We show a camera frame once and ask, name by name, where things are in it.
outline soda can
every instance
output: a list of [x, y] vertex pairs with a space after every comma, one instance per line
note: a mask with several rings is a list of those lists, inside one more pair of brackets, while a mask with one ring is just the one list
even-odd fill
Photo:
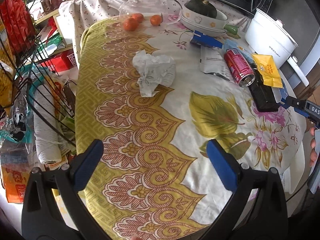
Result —
[[229, 49], [224, 55], [234, 81], [240, 87], [250, 86], [256, 79], [252, 68], [238, 49]]

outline tangerine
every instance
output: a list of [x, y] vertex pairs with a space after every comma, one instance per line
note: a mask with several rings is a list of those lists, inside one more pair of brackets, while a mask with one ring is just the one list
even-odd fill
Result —
[[122, 24], [123, 29], [128, 32], [135, 31], [138, 28], [138, 26], [139, 26], [139, 23], [134, 18], [126, 19]]
[[143, 14], [142, 13], [134, 13], [131, 16], [133, 19], [136, 19], [138, 23], [142, 23], [144, 20]]
[[150, 18], [150, 23], [153, 25], [153, 26], [159, 26], [161, 23], [163, 22], [163, 19], [160, 15], [156, 14], [156, 15], [153, 15], [151, 16]]

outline screw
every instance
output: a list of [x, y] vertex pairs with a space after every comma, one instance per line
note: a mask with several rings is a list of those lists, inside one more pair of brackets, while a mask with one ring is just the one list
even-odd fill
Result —
[[70, 168], [70, 165], [68, 163], [63, 164], [60, 169], [62, 169], [63, 171], [66, 171], [67, 169]]
[[273, 173], [273, 174], [277, 174], [278, 173], [278, 170], [276, 168], [270, 168], [270, 171]]
[[38, 173], [39, 171], [40, 171], [40, 168], [39, 168], [39, 167], [34, 167], [34, 168], [31, 170], [31, 172], [32, 172], [33, 174]]
[[250, 168], [249, 164], [248, 163], [241, 163], [241, 168], [244, 169], [244, 170], [247, 170]]

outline crumpled tissue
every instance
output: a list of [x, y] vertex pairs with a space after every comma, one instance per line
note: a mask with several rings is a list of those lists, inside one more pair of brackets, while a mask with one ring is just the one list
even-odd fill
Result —
[[140, 74], [138, 84], [142, 97], [153, 97], [159, 84], [169, 87], [176, 75], [176, 63], [166, 55], [154, 57], [145, 50], [137, 51], [132, 64]]

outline stack of plates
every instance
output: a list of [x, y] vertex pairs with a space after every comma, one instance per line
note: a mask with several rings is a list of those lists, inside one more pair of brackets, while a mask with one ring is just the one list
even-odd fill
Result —
[[194, 25], [190, 20], [186, 19], [185, 17], [181, 17], [182, 24], [192, 31], [199, 31], [205, 35], [210, 37], [219, 37], [227, 32], [227, 30], [218, 30], [214, 28], [207, 28], [199, 25]]

